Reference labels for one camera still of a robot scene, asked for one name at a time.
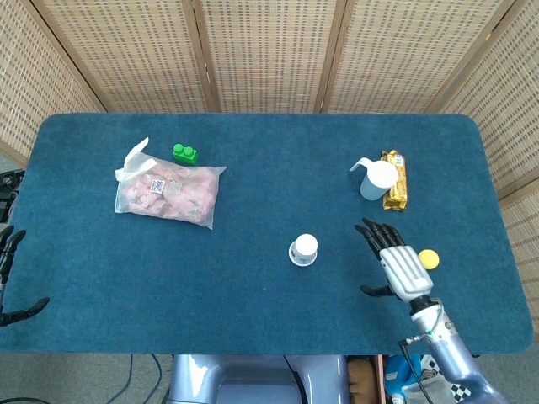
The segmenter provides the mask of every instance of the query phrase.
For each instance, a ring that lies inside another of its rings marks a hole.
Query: white pitcher
[[[397,183],[398,171],[390,162],[384,162],[383,160],[372,162],[368,158],[362,157],[350,171],[356,170],[359,166],[367,169],[360,187],[361,196],[365,199],[380,199]]]

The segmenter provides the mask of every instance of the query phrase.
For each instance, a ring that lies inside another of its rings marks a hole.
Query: green lego brick
[[[199,159],[199,153],[191,146],[184,146],[178,143],[174,145],[172,157],[180,162],[194,166]]]

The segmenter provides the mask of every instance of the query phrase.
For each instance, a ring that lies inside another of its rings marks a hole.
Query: plastic bag
[[[226,167],[182,167],[141,151],[148,138],[133,147],[124,167],[116,170],[115,213],[137,213],[213,227],[219,175]]]

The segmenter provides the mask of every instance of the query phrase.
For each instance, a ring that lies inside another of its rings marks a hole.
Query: checkered pattern
[[[421,360],[421,379],[430,379],[431,377],[434,377],[439,373],[441,373],[440,366],[438,366],[434,358],[430,355],[425,355]],[[451,385],[451,392],[455,397],[455,402],[463,401],[472,394],[463,385]]]

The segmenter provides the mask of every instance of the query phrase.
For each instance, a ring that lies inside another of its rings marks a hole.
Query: white cup
[[[317,259],[317,250],[318,241],[315,236],[302,234],[288,248],[288,256],[298,267],[306,267]]]
[[[398,171],[390,162],[382,160],[372,162],[363,157],[350,171],[356,170],[359,166],[367,169],[360,187],[361,196],[367,200],[380,199],[398,181]]]

